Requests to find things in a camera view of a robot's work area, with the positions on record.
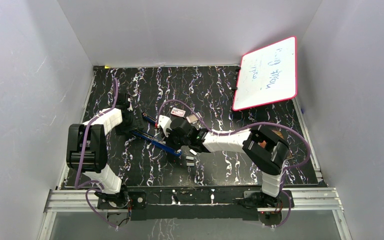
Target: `enclosure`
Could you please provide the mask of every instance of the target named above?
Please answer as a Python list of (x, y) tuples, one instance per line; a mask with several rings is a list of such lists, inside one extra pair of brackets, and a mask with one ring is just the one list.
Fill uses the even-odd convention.
[[(242, 56), (291, 36), (297, 96), (232, 110)], [(303, 135), (312, 153), (286, 173), (286, 223), (270, 229), (226, 208), (224, 217), (183, 208), (109, 229), (86, 203), (91, 185), (74, 188), (66, 154), (69, 126), (112, 103), (113, 79), (151, 116), (177, 99), (215, 130), (271, 122)], [(290, 145), (288, 164), (302, 162), (304, 143), (275, 132)], [(244, 153), (201, 153), (191, 167), (184, 148), (173, 160), (137, 137), (106, 142), (109, 167), (147, 193), (149, 209), (170, 205), (172, 191), (219, 201), (261, 188)], [(384, 1), (0, 0), (0, 239), (240, 237), (384, 239)]]

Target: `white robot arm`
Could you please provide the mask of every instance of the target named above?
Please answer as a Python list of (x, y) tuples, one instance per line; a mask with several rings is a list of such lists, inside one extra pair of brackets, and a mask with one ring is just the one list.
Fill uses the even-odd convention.
[(164, 132), (166, 144), (174, 149), (189, 146), (198, 153), (230, 151), (247, 154), (262, 171), (262, 193), (278, 197), (289, 145), (270, 129), (260, 125), (234, 134), (211, 132), (205, 128), (196, 129), (182, 117), (171, 120), (167, 116), (160, 116), (158, 125)]

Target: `white arm segment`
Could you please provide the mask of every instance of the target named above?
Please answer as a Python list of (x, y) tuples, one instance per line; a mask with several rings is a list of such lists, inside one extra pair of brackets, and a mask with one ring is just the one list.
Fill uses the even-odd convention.
[[(228, 133), (228, 131), (216, 131), (217, 133)], [(230, 151), (237, 153), (245, 153), (242, 150), (243, 142), (247, 140), (250, 136), (250, 130), (243, 130), (238, 133), (227, 135), (227, 136), (217, 136), (217, 134), (208, 132), (205, 135), (204, 142), (202, 145), (208, 151)]]
[[(228, 131), (217, 131), (218, 133), (228, 133)], [(245, 153), (242, 150), (243, 142), (247, 140), (250, 136), (250, 130), (243, 130), (238, 133), (227, 135), (227, 136), (217, 136), (216, 134), (209, 132), (205, 135), (204, 142), (202, 145), (210, 151), (229, 151), (229, 152), (237, 152), (237, 153)], [(272, 197), (277, 197), (279, 195), (281, 189), (281, 180), (282, 175), (284, 173), (283, 168), (285, 164), (282, 166), (282, 172), (279, 175), (270, 175), (263, 171), (262, 173), (262, 186), (261, 190), (263, 193), (270, 195)]]
[(103, 185), (103, 190), (99, 184), (98, 187), (104, 194), (117, 194), (120, 192), (122, 180), (111, 170), (108, 164), (102, 169), (101, 173), (86, 171), (83, 174), (92, 180), (99, 181)]
[(95, 125), (95, 124), (103, 125), (103, 128), (105, 130), (105, 135), (107, 135), (109, 132), (111, 132), (111, 130), (115, 126), (117, 126), (123, 122), (122, 111), (120, 109), (114, 108), (113, 110), (111, 110), (105, 114), (102, 114), (103, 112), (105, 112), (108, 109), (109, 108), (100, 111), (98, 113), (99, 118), (96, 119), (91, 124), (91, 125)]
[[(100, 124), (103, 125), (105, 135), (107, 135), (111, 130), (123, 122), (122, 111), (120, 109), (114, 108), (113, 110), (102, 114), (104, 109), (98, 113), (99, 118), (92, 122), (91, 125)], [(104, 194), (117, 194), (120, 192), (122, 186), (122, 180), (111, 170), (108, 164), (102, 169), (101, 173), (96, 173), (94, 171), (86, 171), (83, 173), (92, 180), (99, 181), (103, 185), (102, 192)]]

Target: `metal frame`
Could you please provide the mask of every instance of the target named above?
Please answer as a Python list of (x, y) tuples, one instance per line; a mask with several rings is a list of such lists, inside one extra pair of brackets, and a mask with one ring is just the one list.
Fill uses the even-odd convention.
[(317, 181), (320, 182), (323, 180), (323, 176), (320, 170), (319, 161), (317, 160), (316, 153), (314, 151), (314, 147), (310, 139), (309, 130), (307, 128), (306, 122), (304, 121), (304, 116), (301, 110), (300, 101), (295, 97), (292, 99), (292, 102), (293, 102), (293, 106), (295, 107), (296, 115), (298, 116), (298, 122), (299, 122), (299, 125), (301, 126), (303, 137), (305, 138), (305, 140), (307, 140), (308, 144), (310, 145), (310, 149), (311, 149), (310, 160), (314, 168)]
[[(342, 240), (351, 240), (343, 206), (335, 187), (300, 187), (285, 188), (292, 192), (295, 207), (292, 211), (331, 210)], [(38, 240), (50, 239), (56, 214), (59, 212), (92, 212), (85, 198), (86, 190), (51, 190), (44, 209), (44, 220)], [(90, 203), (96, 207), (98, 197), (88, 193)], [(274, 211), (274, 208), (258, 208), (257, 211)], [(125, 213), (126, 209), (99, 210), (99, 212)]]

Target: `white label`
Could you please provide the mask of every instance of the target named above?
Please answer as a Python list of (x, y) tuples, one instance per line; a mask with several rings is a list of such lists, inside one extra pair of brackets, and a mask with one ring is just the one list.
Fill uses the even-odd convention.
[(178, 109), (173, 107), (173, 110), (171, 110), (171, 114), (179, 117), (183, 117), (185, 115), (186, 111), (182, 109)]

